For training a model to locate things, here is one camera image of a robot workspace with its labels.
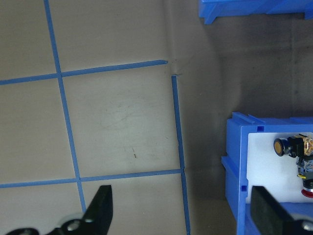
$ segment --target blue plastic crate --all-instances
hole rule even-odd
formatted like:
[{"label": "blue plastic crate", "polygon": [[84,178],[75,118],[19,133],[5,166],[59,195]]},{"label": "blue plastic crate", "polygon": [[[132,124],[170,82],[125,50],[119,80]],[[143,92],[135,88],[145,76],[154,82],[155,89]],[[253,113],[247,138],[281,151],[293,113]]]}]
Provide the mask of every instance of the blue plastic crate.
[{"label": "blue plastic crate", "polygon": [[305,13],[313,18],[313,0],[199,0],[199,17],[211,24],[219,16]]},{"label": "blue plastic crate", "polygon": [[[250,204],[246,204],[249,134],[307,132],[313,132],[313,117],[256,118],[233,113],[233,117],[227,121],[227,157],[222,157],[222,163],[226,168],[226,198],[237,221],[237,235],[259,234],[250,217]],[[281,203],[281,205],[289,213],[313,217],[313,203]]]}]

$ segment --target red part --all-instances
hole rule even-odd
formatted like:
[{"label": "red part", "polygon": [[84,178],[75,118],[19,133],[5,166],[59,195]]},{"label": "red part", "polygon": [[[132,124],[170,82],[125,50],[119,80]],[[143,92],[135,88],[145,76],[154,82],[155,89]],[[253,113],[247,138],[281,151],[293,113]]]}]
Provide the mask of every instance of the red part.
[{"label": "red part", "polygon": [[301,190],[302,194],[306,197],[309,197],[309,198],[313,198],[313,192],[309,192],[309,191],[306,191],[306,190]]}]

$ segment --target blue plastic bin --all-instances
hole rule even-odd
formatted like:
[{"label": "blue plastic bin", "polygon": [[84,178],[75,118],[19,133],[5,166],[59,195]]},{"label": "blue plastic bin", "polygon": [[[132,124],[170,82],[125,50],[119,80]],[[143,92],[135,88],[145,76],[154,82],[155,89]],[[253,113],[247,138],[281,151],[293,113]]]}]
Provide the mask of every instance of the blue plastic bin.
[{"label": "blue plastic bin", "polygon": [[305,13],[313,18],[313,0],[199,0],[199,17],[211,24],[219,16]]},{"label": "blue plastic bin", "polygon": [[[313,117],[289,119],[256,118],[233,113],[227,121],[227,157],[222,157],[226,169],[226,198],[237,221],[237,235],[259,235],[250,217],[248,195],[247,151],[249,133],[313,132]],[[281,203],[289,213],[313,217],[313,203]]]}]

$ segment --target metal bolt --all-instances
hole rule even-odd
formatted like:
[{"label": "metal bolt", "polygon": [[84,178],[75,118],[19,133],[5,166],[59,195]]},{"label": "metal bolt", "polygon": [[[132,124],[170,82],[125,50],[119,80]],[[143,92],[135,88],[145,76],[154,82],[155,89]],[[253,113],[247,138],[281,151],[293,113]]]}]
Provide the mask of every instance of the metal bolt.
[{"label": "metal bolt", "polygon": [[311,221],[305,220],[302,222],[302,228],[306,231],[313,231],[313,223]]},{"label": "metal bolt", "polygon": [[80,221],[79,220],[74,220],[73,222],[71,222],[68,226],[67,226],[67,230],[68,231],[74,231],[76,229],[78,229],[80,226]]}]

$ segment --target blue tape line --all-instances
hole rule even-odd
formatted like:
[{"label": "blue tape line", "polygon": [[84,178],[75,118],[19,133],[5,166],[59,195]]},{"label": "blue tape line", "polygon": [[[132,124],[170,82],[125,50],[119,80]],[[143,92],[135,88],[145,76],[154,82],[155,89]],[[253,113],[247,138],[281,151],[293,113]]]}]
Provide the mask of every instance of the blue tape line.
[{"label": "blue tape line", "polygon": [[139,172],[139,173],[120,174],[120,175],[103,175],[103,176],[94,176],[94,177],[83,177],[81,178],[81,181],[88,182],[88,181],[98,181],[98,180],[114,180],[114,179],[135,178],[135,177],[154,176],[154,175],[170,175],[170,174],[180,174],[180,169],[159,170],[159,171]]},{"label": "blue tape line", "polygon": [[184,169],[185,168],[185,161],[184,161],[184,150],[183,150],[183,145],[182,145],[180,114],[179,114],[179,100],[178,100],[177,77],[176,76],[172,76],[172,89],[173,89],[176,133],[177,133],[177,139],[178,139],[179,162],[180,162],[180,168]]},{"label": "blue tape line", "polygon": [[0,184],[0,188],[16,188],[16,187],[26,187],[26,186],[39,186],[39,185],[57,185],[57,184],[68,184],[68,183],[76,183],[76,179],[44,180],[44,181]]},{"label": "blue tape line", "polygon": [[51,17],[51,12],[50,12],[49,0],[44,0],[44,3],[45,3],[45,13],[46,13],[48,29],[49,29],[49,33],[50,33],[55,69],[57,72],[57,77],[58,77],[58,82],[59,82],[59,88],[60,88],[62,106],[63,106],[63,111],[64,111],[65,123],[67,126],[68,141],[69,141],[69,146],[70,146],[70,150],[71,150],[71,154],[72,154],[76,183],[77,183],[77,188],[78,188],[78,192],[79,192],[82,210],[85,211],[86,210],[85,198],[84,198],[82,183],[80,181],[78,162],[77,162],[77,157],[76,157],[72,127],[71,127],[70,120],[69,120],[67,99],[66,99],[66,95],[65,95],[63,78],[62,78],[62,74],[61,74],[61,67],[60,67],[57,44],[55,41],[55,35],[54,35],[54,30],[53,30],[53,23],[52,23],[52,17]]},{"label": "blue tape line", "polygon": [[182,187],[182,200],[184,204],[185,223],[187,235],[190,235],[190,217],[188,208],[188,195],[187,195],[187,181],[184,169],[181,170],[181,187]]},{"label": "blue tape line", "polygon": [[56,69],[57,74],[61,74],[61,66],[60,66],[59,55],[58,55],[58,50],[57,50],[57,43],[55,41],[49,0],[44,0],[44,4],[45,4],[45,14],[47,17],[48,29],[50,33],[50,40],[51,40],[51,47],[52,47],[53,58],[54,58],[54,63],[55,63],[55,69]]},{"label": "blue tape line", "polygon": [[57,78],[57,74],[56,73],[51,73],[51,74],[45,74],[45,75],[38,75],[38,76],[30,76],[30,77],[21,77],[21,78],[2,80],[2,81],[0,81],[0,86],[1,85],[7,85],[7,84],[14,84],[14,83],[47,80],[47,79],[52,79],[52,78]]},{"label": "blue tape line", "polygon": [[80,204],[82,205],[82,211],[85,213],[86,211],[85,197],[84,197],[82,182],[80,180],[77,181],[77,188],[78,188]]},{"label": "blue tape line", "polygon": [[95,72],[128,70],[128,69],[142,68],[142,67],[148,67],[148,66],[166,65],[167,63],[168,62],[166,60],[153,60],[153,61],[138,62],[138,63],[132,63],[132,64],[124,64],[124,65],[112,65],[112,66],[104,66],[104,67],[97,67],[97,68],[84,69],[84,70],[62,72],[62,76],[69,77],[69,76],[82,75],[82,74],[95,73]]},{"label": "blue tape line", "polygon": [[176,75],[172,76],[172,89],[173,89],[174,111],[175,111],[175,121],[176,121],[176,132],[177,132],[177,139],[178,139],[182,199],[183,199],[183,205],[184,205],[186,232],[187,232],[187,235],[190,235],[190,217],[189,217],[189,208],[188,208],[187,182],[186,182],[186,175],[184,171],[185,161],[184,161],[184,151],[183,151],[183,145],[182,145],[182,134],[181,134],[181,124],[180,124],[180,114],[179,114],[179,98],[178,98],[178,87],[177,87]]}]

